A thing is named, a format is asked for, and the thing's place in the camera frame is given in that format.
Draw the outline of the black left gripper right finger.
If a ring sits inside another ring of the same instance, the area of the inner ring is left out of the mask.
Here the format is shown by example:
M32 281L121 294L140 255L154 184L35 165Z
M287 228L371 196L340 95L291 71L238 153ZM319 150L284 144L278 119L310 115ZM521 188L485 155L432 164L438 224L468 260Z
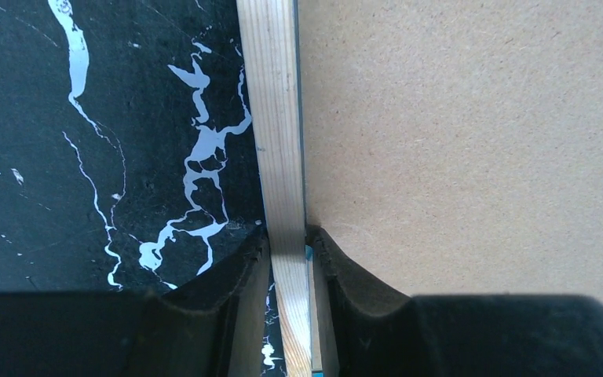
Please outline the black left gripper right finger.
M603 376L585 295L407 296L308 228L326 376Z

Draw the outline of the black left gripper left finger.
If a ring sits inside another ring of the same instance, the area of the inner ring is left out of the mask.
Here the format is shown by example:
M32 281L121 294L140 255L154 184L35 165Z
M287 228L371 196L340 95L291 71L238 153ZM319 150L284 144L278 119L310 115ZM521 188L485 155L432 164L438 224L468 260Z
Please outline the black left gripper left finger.
M0 376L257 376L269 270L258 226L164 295L2 293Z

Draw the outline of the blue wooden picture frame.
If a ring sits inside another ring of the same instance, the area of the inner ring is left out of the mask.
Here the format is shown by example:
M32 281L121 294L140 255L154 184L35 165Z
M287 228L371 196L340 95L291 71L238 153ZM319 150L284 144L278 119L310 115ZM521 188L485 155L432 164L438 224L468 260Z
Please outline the blue wooden picture frame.
M311 376L298 4L236 4L287 373Z

